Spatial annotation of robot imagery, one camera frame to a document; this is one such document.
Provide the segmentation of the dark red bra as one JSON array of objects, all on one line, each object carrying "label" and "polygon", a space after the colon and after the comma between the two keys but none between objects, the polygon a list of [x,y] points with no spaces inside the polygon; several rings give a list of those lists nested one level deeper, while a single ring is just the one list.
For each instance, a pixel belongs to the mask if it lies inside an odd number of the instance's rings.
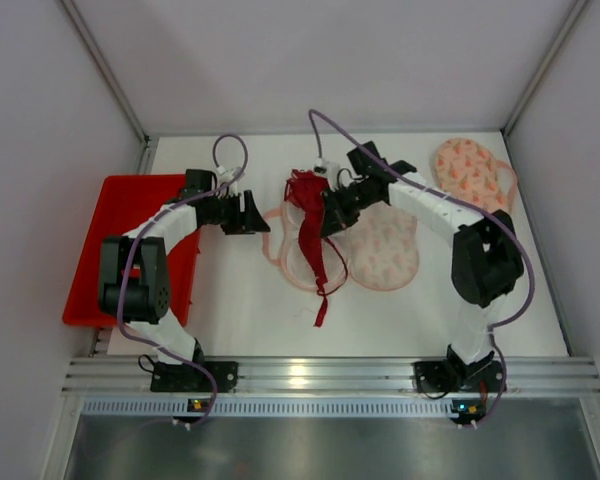
[{"label": "dark red bra", "polygon": [[284,200],[304,213],[298,244],[314,275],[316,294],[321,298],[314,322],[316,328],[323,326],[329,305],[326,291],[328,276],[324,265],[321,236],[325,212],[323,192],[328,187],[328,181],[313,171],[294,169],[286,181],[284,193]]}]

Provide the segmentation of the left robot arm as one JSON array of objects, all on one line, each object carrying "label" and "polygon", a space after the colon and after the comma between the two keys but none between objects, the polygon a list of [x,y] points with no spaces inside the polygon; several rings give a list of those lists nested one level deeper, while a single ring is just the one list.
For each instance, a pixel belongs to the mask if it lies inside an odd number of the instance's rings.
[{"label": "left robot arm", "polygon": [[169,254],[203,226],[218,226],[226,235],[270,231],[253,193],[237,188],[244,171],[189,169],[175,198],[139,226],[102,241],[100,310],[116,319],[126,339],[152,348],[168,372],[183,366],[188,373],[211,377],[199,341],[171,308]]}]

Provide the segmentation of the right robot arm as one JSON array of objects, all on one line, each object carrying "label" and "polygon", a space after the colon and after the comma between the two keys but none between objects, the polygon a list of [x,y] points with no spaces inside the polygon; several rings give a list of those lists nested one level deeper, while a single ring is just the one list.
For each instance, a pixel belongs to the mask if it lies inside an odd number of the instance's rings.
[{"label": "right robot arm", "polygon": [[354,180],[321,194],[323,237],[353,227],[362,212],[384,203],[414,216],[451,248],[450,278],[461,300],[459,329],[442,359],[415,364],[417,390],[439,398],[481,386],[489,392],[503,389],[506,367],[494,331],[519,316],[500,320],[496,305],[522,275],[533,274],[510,215],[449,195],[428,184],[406,161],[388,163],[372,142],[357,146],[348,158]]}]

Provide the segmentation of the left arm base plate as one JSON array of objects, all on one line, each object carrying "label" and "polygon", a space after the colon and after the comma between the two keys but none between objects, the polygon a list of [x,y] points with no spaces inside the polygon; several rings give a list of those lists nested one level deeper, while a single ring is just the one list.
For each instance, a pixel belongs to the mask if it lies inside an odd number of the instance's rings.
[{"label": "left arm base plate", "polygon": [[239,364],[234,361],[207,361],[206,373],[189,365],[153,362],[150,391],[154,393],[211,393],[211,378],[218,393],[228,393],[237,385]]}]

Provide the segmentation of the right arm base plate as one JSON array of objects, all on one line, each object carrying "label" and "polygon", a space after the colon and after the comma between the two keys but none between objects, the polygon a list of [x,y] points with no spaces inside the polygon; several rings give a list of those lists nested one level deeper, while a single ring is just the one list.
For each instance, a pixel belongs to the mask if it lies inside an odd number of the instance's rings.
[{"label": "right arm base plate", "polygon": [[451,393],[498,393],[505,386],[502,364],[493,356],[471,364],[456,358],[418,361],[414,376],[416,390],[434,398]]}]

